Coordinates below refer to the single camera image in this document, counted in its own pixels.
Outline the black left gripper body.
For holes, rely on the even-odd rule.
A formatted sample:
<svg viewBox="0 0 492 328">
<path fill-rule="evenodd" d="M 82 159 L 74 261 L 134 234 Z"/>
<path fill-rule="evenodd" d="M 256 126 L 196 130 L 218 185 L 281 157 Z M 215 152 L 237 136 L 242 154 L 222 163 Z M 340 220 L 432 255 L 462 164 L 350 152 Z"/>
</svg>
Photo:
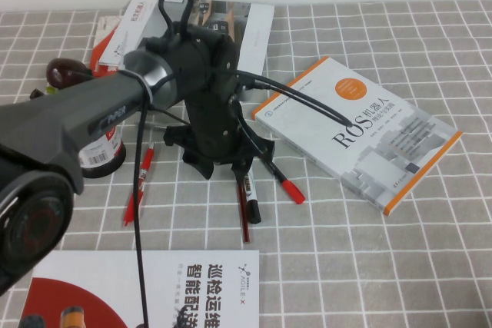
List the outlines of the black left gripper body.
<svg viewBox="0 0 492 328">
<path fill-rule="evenodd" d="M 174 144 L 204 159 L 226 163 L 260 157 L 273 159 L 273 141 L 259 137 L 244 119 L 237 98 L 226 100 L 212 93 L 196 93 L 184 100 L 189 124 L 171 127 L 164 134 Z"/>
</svg>

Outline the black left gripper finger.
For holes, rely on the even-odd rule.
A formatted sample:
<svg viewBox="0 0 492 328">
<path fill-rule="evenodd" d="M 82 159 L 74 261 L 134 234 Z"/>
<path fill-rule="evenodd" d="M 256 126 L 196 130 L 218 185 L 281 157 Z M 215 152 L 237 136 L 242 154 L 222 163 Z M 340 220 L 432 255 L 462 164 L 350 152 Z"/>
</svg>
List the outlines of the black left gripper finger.
<svg viewBox="0 0 492 328">
<path fill-rule="evenodd" d="M 204 179 L 209 180 L 211 178 L 214 171 L 213 161 L 190 151 L 183 153 L 182 160 L 192 166 Z"/>
<path fill-rule="evenodd" d="M 239 159 L 232 162 L 231 170 L 233 171 L 236 179 L 237 187 L 240 187 L 244 183 L 244 177 L 251 169 L 253 158 Z"/>
</svg>

